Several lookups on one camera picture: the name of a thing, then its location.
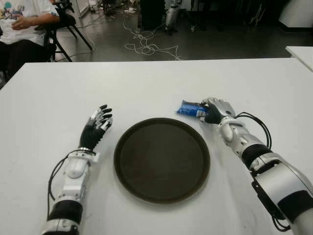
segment robotic hand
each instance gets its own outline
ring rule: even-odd
[[[64,184],[41,235],[79,235],[89,167],[98,162],[100,155],[93,149],[112,125],[111,111],[106,105],[98,108],[85,125],[78,149],[64,158],[69,159],[64,171]]]
[[[252,187],[276,228],[282,232],[291,228],[295,235],[312,235],[313,186],[307,177],[250,134],[228,102],[207,98],[202,104],[208,108],[203,121],[218,124],[224,143],[249,169]],[[278,219],[287,220],[290,227],[280,229]]]

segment black robotic glove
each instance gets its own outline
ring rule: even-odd
[[[228,102],[213,97],[206,98],[202,101],[206,105],[208,114],[202,118],[207,123],[219,124],[224,117],[235,118],[235,111]]]
[[[93,151],[106,130],[112,125],[112,114],[109,114],[111,111],[112,109],[107,109],[107,105],[103,105],[90,116],[80,136],[79,148]]]

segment gray floor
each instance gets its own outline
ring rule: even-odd
[[[77,26],[87,25],[88,22],[97,19],[99,15],[88,12],[83,18],[77,19]],[[151,56],[136,54],[124,48],[124,45],[136,44],[139,39],[133,39],[133,35],[123,28],[136,29],[137,16],[127,16],[121,11],[117,12],[115,19],[102,19],[80,30],[89,39],[94,41],[95,50],[92,53],[73,56],[73,61],[155,61],[174,60],[174,57],[161,52],[155,52]],[[228,25],[223,32],[216,29],[216,23],[208,21],[207,30],[190,31],[190,23],[186,18],[179,18],[177,22],[178,32],[173,36],[165,35],[162,30],[157,30],[155,37],[149,43],[156,44],[160,48],[178,45],[178,55],[182,60],[200,59],[242,59],[242,58],[273,58],[290,57],[285,50],[286,46],[313,46],[313,37],[309,32],[285,32],[279,27],[258,25],[256,28],[237,25]],[[75,39],[67,30],[58,32],[60,43],[69,55],[88,52],[89,49],[81,39]],[[57,60],[64,58],[57,55]]]

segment black chair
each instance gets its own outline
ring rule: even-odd
[[[9,81],[9,76],[8,76],[8,73],[7,73],[7,68],[5,65],[0,65],[0,71],[2,71],[3,73],[3,78],[4,78],[4,81],[7,82]]]
[[[49,51],[54,50],[52,53],[52,59],[53,60],[55,60],[55,54],[56,53],[62,53],[62,54],[64,54],[64,56],[67,58],[68,61],[72,62],[71,58],[66,53],[64,48],[61,46],[61,44],[57,38],[57,30],[58,29],[66,27],[71,32],[71,34],[75,38],[77,38],[76,34],[70,28],[70,26],[71,26],[78,33],[78,35],[85,42],[85,44],[89,47],[90,50],[92,50],[92,47],[88,43],[88,41],[85,39],[85,37],[81,34],[81,32],[78,30],[78,28],[75,26],[76,25],[75,18],[72,15],[67,14],[65,12],[66,9],[69,9],[72,12],[74,12],[70,1],[67,0],[64,2],[56,3],[56,5],[58,6],[58,8],[56,8],[56,10],[58,11],[59,16],[60,16],[60,22],[56,23],[56,24],[53,23],[53,24],[41,25],[41,26],[36,27],[35,30],[42,30],[42,29],[46,30],[44,46],[46,48],[48,48]]]

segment round tray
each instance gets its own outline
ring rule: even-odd
[[[204,183],[210,156],[203,138],[189,125],[169,118],[144,120],[128,129],[114,153],[123,186],[149,202],[170,204]]]

